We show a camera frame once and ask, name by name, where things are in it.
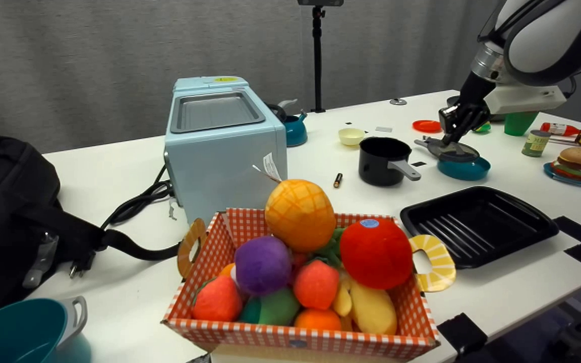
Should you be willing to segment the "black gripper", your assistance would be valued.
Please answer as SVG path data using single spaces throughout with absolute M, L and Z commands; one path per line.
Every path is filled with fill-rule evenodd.
M 483 125 L 490 110 L 484 103 L 456 103 L 437 110 L 444 143 L 458 143 L 469 129 Z

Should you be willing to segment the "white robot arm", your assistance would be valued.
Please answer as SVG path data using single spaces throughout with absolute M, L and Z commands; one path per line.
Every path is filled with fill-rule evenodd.
M 490 114 L 567 100 L 559 83 L 581 73 L 581 0 L 505 0 L 478 41 L 460 98 L 440 110 L 446 144 Z

